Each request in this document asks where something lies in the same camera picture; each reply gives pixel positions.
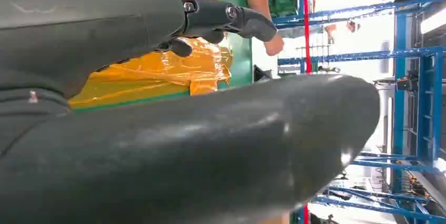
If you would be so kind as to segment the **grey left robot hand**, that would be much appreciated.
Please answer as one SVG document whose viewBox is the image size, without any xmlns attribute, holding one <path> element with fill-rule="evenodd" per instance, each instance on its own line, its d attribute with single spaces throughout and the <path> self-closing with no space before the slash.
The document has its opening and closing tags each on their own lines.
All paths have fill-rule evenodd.
<svg viewBox="0 0 446 224">
<path fill-rule="evenodd" d="M 183 38 L 270 40 L 214 0 L 1 0 L 1 223 L 258 223 L 315 196 L 363 149 L 376 88 L 297 75 L 73 113 L 91 73 Z"/>
</svg>

